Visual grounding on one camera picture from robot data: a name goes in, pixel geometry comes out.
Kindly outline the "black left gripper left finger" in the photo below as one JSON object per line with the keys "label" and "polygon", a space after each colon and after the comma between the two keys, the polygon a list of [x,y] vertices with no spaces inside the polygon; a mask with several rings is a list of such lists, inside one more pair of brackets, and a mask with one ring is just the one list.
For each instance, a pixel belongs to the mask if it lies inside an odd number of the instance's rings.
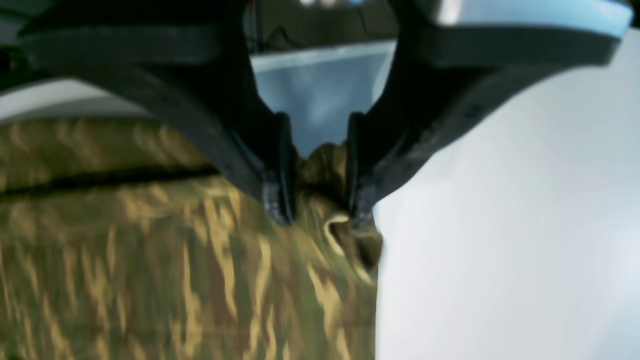
{"label": "black left gripper left finger", "polygon": [[290,119],[258,92],[247,0],[3,0],[9,77],[75,78],[190,140],[276,223],[295,219]]}

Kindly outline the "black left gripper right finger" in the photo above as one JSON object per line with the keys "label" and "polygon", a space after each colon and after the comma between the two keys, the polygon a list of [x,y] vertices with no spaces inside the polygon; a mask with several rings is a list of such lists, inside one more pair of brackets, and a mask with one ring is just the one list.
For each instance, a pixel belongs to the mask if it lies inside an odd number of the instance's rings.
{"label": "black left gripper right finger", "polygon": [[627,0],[391,0],[397,43],[381,95],[347,132],[350,221],[363,226],[432,155],[518,93],[610,64]]}

